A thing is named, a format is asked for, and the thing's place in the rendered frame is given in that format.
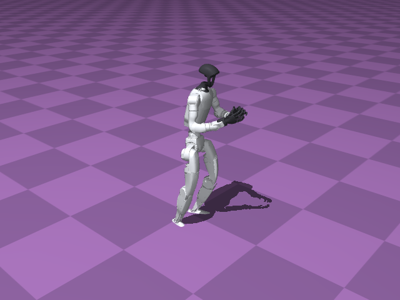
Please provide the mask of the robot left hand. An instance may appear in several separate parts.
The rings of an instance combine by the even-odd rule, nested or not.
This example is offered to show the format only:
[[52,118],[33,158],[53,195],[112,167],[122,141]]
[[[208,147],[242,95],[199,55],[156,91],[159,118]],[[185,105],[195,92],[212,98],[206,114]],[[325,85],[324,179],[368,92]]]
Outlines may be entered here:
[[[238,111],[239,111],[239,109],[240,109],[240,106],[239,106],[239,107],[237,107],[236,109],[235,109],[235,106],[233,106],[233,108],[234,108],[234,111],[232,112],[232,114],[234,114],[234,113],[238,112]],[[241,111],[240,111],[239,113],[241,113],[241,112],[242,112],[242,110],[243,110],[243,108],[241,108]],[[238,114],[239,114],[239,113],[238,113]],[[248,114],[248,112],[246,112],[246,110],[245,110],[245,109],[243,110],[243,113],[244,113],[244,114],[246,114],[246,116],[247,116],[247,114]],[[237,114],[237,115],[238,115],[238,114]],[[243,114],[241,114],[241,115],[243,115]]]

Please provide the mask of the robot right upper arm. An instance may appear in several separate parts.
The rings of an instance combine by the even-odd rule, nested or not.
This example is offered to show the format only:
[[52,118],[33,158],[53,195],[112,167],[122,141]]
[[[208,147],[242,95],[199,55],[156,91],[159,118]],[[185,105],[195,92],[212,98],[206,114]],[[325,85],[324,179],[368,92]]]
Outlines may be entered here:
[[188,127],[191,132],[193,132],[191,130],[191,126],[192,124],[196,123],[196,119],[198,117],[198,107],[200,105],[200,102],[201,102],[200,94],[197,93],[191,94],[187,99],[187,104],[189,107]]

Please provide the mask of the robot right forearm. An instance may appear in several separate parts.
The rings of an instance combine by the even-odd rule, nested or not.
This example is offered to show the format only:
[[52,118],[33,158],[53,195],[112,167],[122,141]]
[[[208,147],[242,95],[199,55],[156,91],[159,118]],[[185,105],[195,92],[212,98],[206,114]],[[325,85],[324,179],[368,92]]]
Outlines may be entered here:
[[217,131],[219,128],[224,127],[224,123],[213,121],[209,123],[192,124],[191,130],[196,133],[206,133],[208,131]]

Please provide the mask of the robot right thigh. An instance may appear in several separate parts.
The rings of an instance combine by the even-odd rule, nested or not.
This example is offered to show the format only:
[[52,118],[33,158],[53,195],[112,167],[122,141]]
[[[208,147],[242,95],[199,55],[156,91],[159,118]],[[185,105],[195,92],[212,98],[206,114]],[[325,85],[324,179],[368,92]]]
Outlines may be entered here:
[[187,148],[181,151],[182,160],[189,161],[184,168],[185,188],[187,198],[194,194],[199,177],[199,154],[195,150],[193,144],[189,144]]

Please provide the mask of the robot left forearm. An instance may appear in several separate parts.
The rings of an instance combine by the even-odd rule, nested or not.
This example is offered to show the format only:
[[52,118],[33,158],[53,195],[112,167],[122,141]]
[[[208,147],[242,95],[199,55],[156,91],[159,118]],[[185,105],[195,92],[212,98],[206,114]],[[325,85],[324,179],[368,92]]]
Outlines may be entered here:
[[221,118],[223,118],[223,117],[226,118],[226,116],[228,116],[228,115],[229,115],[229,112],[226,111],[225,109],[223,109],[223,111],[221,112]]

